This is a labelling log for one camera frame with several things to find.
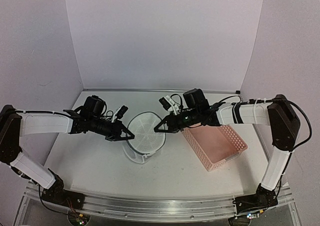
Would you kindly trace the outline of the pink perforated plastic basket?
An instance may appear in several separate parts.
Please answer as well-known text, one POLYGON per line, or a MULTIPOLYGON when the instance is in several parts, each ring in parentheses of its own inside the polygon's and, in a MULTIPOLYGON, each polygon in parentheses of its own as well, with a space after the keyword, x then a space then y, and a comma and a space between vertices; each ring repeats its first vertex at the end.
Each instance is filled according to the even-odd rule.
POLYGON ((237 158, 248 148, 229 125, 211 127, 198 124, 184 129, 182 134, 208 172, 237 158))

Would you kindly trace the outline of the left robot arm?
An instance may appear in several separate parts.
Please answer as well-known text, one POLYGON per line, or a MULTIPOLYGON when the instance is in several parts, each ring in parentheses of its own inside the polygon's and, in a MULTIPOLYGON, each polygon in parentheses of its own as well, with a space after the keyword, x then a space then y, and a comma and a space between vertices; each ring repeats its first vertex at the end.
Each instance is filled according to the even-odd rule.
POLYGON ((34 159, 36 149, 27 146, 32 137, 44 139, 49 135, 86 134, 103 136, 109 142, 135 138, 122 122, 128 107, 123 105, 108 115, 107 103, 96 95, 88 96, 83 105, 63 112, 53 110, 22 110, 6 104, 0 111, 0 162, 21 177, 48 190, 48 197, 57 205, 67 200, 67 193, 56 173, 34 159))

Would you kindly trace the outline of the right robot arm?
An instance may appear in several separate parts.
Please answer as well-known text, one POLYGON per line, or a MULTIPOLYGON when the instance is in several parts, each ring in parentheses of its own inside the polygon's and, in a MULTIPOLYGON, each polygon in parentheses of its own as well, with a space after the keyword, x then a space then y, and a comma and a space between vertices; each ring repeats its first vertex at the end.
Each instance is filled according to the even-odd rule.
POLYGON ((251 195, 252 204, 262 208, 278 196, 276 186, 281 182, 293 152, 313 136, 313 128, 306 113, 283 94, 271 99, 257 98, 248 101, 227 102, 226 99, 210 104, 203 91, 191 89, 180 97, 177 104, 171 96, 159 99, 169 113, 158 123, 156 133, 175 134, 193 126, 221 127, 253 125, 259 132, 268 127, 272 151, 261 183, 251 195))

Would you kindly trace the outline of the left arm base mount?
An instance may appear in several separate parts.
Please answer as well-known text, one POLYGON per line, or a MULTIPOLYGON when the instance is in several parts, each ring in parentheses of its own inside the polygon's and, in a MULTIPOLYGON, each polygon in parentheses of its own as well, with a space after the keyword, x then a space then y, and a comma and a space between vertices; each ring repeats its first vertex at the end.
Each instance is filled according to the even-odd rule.
POLYGON ((80 192, 66 190, 64 188, 63 180, 55 173, 53 173, 54 182, 49 188, 41 189, 38 186, 39 199, 43 206, 48 208, 44 202, 51 203, 58 206, 68 207, 70 212, 77 213, 77 210, 81 210, 84 206, 85 195, 80 192))

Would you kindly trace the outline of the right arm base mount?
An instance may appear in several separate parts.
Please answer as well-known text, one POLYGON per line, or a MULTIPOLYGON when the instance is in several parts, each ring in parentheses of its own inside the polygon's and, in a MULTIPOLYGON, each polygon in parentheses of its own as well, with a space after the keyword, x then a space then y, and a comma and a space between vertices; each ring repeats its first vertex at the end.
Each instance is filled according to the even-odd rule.
POLYGON ((236 214, 257 212, 259 210, 266 210, 269 207, 278 205, 278 194, 275 190, 268 190, 258 185, 254 194, 237 196, 232 201, 236 208, 236 214))

